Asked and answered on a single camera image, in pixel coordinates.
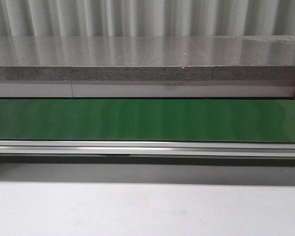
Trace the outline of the green conveyor belt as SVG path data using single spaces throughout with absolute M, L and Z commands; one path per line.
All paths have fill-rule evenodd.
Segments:
M 295 100 L 0 99 L 0 139 L 295 143 Z

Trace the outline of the grey stone countertop slab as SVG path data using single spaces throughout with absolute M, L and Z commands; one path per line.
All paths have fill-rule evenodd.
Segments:
M 295 81 L 295 35 L 0 36 L 4 81 Z

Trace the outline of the grey pleated curtain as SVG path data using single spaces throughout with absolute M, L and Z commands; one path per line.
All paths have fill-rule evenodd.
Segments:
M 0 0 L 0 36 L 295 35 L 295 0 Z

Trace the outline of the aluminium conveyor side rail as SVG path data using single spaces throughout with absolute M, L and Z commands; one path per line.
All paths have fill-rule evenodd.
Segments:
M 295 143 L 0 140 L 0 153 L 295 159 Z

